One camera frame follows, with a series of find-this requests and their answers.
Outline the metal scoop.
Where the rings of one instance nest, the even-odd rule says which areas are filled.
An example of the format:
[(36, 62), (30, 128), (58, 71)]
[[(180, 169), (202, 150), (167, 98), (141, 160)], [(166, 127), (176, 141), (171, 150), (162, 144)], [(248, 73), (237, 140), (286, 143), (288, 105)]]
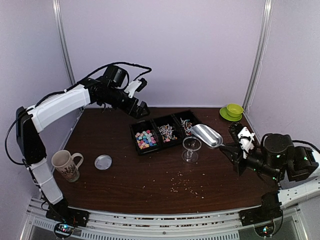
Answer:
[(210, 148), (215, 149), (223, 145), (223, 137), (206, 124), (196, 124), (190, 132)]

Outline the black three-compartment candy tray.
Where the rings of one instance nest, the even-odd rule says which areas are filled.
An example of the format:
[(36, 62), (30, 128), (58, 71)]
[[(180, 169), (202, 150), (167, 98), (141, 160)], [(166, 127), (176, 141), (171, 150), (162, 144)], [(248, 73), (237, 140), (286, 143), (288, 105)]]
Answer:
[(142, 120), (129, 126), (138, 155), (158, 152), (183, 143), (201, 121), (191, 110)]

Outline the clear plastic cup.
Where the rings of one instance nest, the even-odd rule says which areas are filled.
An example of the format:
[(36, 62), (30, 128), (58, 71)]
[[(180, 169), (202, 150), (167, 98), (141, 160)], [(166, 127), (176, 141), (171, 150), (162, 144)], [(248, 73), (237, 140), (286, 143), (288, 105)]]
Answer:
[(188, 136), (183, 140), (182, 146), (182, 160), (188, 164), (196, 163), (199, 158), (198, 151), (202, 147), (201, 141), (195, 136)]

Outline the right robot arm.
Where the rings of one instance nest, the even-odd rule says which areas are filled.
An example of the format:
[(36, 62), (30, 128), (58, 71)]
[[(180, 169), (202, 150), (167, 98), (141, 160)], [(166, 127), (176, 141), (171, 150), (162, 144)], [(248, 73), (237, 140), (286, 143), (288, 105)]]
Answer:
[(265, 194), (256, 210), (259, 220), (268, 220), (276, 208), (286, 209), (320, 194), (320, 151), (313, 144), (293, 140), (286, 134), (268, 133), (260, 145), (252, 135), (239, 134), (238, 142), (221, 145), (219, 150), (233, 164), (238, 175), (249, 169), (259, 178), (268, 177), (275, 184), (284, 178), (302, 182), (295, 187)]

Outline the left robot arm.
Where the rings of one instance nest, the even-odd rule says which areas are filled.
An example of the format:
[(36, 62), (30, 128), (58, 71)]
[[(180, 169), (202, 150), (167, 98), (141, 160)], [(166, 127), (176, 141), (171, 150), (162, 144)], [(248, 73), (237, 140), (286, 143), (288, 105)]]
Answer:
[(61, 222), (69, 221), (72, 211), (63, 204), (64, 196), (49, 169), (40, 133), (65, 115), (92, 104), (110, 105), (135, 119), (148, 116), (148, 105), (134, 95), (147, 86), (143, 76), (152, 69), (136, 64), (135, 67), (144, 72), (123, 86), (124, 79), (129, 79), (129, 73), (121, 65), (121, 62), (115, 62), (101, 66), (69, 88), (49, 93), (35, 105), (16, 110), (13, 126), (23, 156), (22, 165), (30, 170), (40, 192), (54, 205), (51, 211)]

